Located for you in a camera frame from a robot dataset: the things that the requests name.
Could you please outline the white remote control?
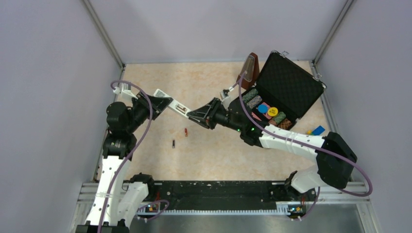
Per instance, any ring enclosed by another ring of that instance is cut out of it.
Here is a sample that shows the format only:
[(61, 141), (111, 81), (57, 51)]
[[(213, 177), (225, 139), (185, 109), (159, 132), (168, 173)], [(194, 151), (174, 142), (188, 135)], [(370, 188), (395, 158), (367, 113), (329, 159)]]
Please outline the white remote control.
[[(160, 89), (157, 89), (154, 92), (154, 96), (155, 97), (162, 97), (162, 98), (172, 98), (170, 95), (166, 94), (164, 91), (162, 91)], [(181, 102), (177, 101), (175, 98), (172, 98), (172, 101), (168, 105), (168, 108), (171, 109), (172, 111), (174, 111), (175, 113), (185, 117), (185, 118), (189, 117), (187, 115), (187, 113), (191, 111), (187, 106), (185, 106)]]

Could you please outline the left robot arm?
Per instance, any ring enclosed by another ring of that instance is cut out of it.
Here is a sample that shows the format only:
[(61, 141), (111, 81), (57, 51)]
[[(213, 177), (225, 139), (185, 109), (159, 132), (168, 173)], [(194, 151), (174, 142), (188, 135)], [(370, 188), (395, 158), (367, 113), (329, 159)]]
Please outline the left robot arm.
[(129, 182), (122, 197), (126, 171), (137, 146), (134, 132), (145, 120), (156, 119), (173, 101), (171, 97), (132, 97), (132, 106), (113, 102), (106, 109), (108, 134), (103, 143), (101, 177), (93, 205), (77, 233), (128, 233), (141, 203), (154, 198), (156, 188), (151, 175), (138, 174)]

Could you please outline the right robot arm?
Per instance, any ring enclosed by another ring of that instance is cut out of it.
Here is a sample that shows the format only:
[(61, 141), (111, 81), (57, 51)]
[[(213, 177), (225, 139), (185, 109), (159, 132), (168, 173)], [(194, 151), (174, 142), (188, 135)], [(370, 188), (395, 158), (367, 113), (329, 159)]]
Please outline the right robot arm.
[(331, 186), (344, 190), (350, 180), (357, 157), (345, 140), (337, 133), (326, 136), (295, 133), (265, 121), (256, 121), (251, 112), (225, 109), (218, 98), (187, 116), (206, 129), (217, 125), (240, 132), (240, 138), (250, 146), (287, 151), (306, 158), (314, 165), (293, 172), (285, 182), (285, 194), (298, 200), (315, 187)]

